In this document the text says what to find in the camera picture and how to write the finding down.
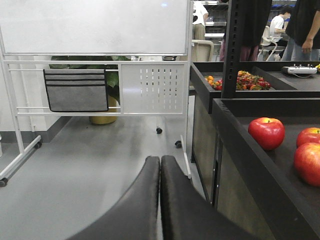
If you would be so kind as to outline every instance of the black baseboard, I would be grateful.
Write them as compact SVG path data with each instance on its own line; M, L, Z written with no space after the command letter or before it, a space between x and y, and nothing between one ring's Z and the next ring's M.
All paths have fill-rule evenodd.
M71 116L61 116L47 131L21 131L23 143L31 143L37 136L41 136L43 143L50 143L58 132L67 124ZM1 131L1 142L11 144L17 142L15 131Z

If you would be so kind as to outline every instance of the gray storage pocket organizer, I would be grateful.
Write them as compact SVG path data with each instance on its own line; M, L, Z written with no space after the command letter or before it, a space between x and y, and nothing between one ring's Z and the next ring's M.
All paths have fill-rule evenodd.
M104 69L44 69L52 112L103 112L109 109Z

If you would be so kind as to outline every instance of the white wall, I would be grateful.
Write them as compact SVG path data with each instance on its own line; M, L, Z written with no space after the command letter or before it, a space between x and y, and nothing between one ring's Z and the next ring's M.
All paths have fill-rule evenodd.
M48 56L11 56L10 60L49 60ZM12 65L11 69L43 69L48 65ZM12 71L16 102L18 107L47 107L48 100L42 71ZM47 131L58 119L56 116L21 116L19 126L21 131ZM9 98L2 69L0 69L0 131L14 131L10 111Z

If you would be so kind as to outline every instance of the whiteboard frame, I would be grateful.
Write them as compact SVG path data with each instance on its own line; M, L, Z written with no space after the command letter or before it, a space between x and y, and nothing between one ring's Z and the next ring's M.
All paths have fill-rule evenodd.
M2 73L3 73L3 78L5 82L5 88L6 92L8 95L8 101L9 101L9 106L10 106L10 111L11 111L11 116L12 116L12 121L15 129L15 135L17 139L17 144L18 144L18 149L19 149L19 154L18 156L7 165L1 172L0 172L0 187L4 187L8 181L6 177L14 174L15 170L21 165L23 160L26 159L26 157L30 154L30 152L33 150L34 147L37 147L37 145L41 141L41 136L38 135L37 137L34 138L34 140L27 145L27 147L24 146L23 138L22 138L22 133L20 130L19 126L19 117L30 117L30 116L132 116L136 115L136 113L111 113L111 112L30 112L29 110L31 109L48 109L48 107L19 107L17 105L17 96L13 84L13 79L12 79L12 72L15 71L42 71L42 69L12 69L11 67L14 66L15 64L18 65L39 65L39 64L94 64L94 63L99 63L99 64L117 64L117 62L121 65L127 65L127 64L133 64L133 65L154 65L154 64L160 64L160 65L184 65L184 71L183 71L183 80L185 81L184 83L184 93L183 93L183 110L181 113L174 113L174 114L159 114L159 113L141 113L141 116L174 116L176 115L177 117L183 118L183 124L184 124L184 133L180 135L181 143L182 143L182 150L183 150L183 155L184 155L184 160L186 164L186 171L187 171L187 176L189 179L192 178L191 171L190 171L190 166L189 166L189 160L187 157L187 129L188 129L188 98L189 98L189 76L190 76L190 67L191 67L191 45L192 45L192 10L193 10L193 1L186 0L187 4L187 9L189 12L189 15L187 16L187 22L185 23L186 27L186 33L187 35L185 36L185 54L176 54L175 52L170 52L169 54L164 53L164 56L184 56L187 55L187 61L143 61L143 62L137 62L137 61L52 61L52 60L46 60L46 61L39 61L39 60L9 60L6 59L6 56L98 56L97 53L36 53L36 52L5 52L4 51L4 39L2 36L1 28L0 28L0 65L2 68ZM118 55L118 56L128 56L128 55L137 55L138 53L100 53L99 56L113 56L113 55ZM139 54L141 56L154 56L153 53L142 53ZM121 82L121 74L119 74L119 88L122 87L122 82ZM19 112L21 109L27 109L29 112Z

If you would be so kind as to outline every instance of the caster wheel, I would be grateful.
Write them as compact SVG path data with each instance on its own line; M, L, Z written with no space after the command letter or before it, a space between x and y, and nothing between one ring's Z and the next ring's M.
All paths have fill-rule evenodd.
M0 187L5 187L7 186L8 183L8 178L4 177L0 180Z
M162 129L160 127L156 128L156 134L161 134L162 133Z
M41 146L42 146L42 142L38 141L38 142L36 143L36 145L34 145L34 148L35 148L35 149L39 149L39 148L41 148Z
M174 143L174 145L175 145L175 147L176 147L177 149L182 148L182 143L181 143L180 140L179 140L179 141L176 141L176 142Z

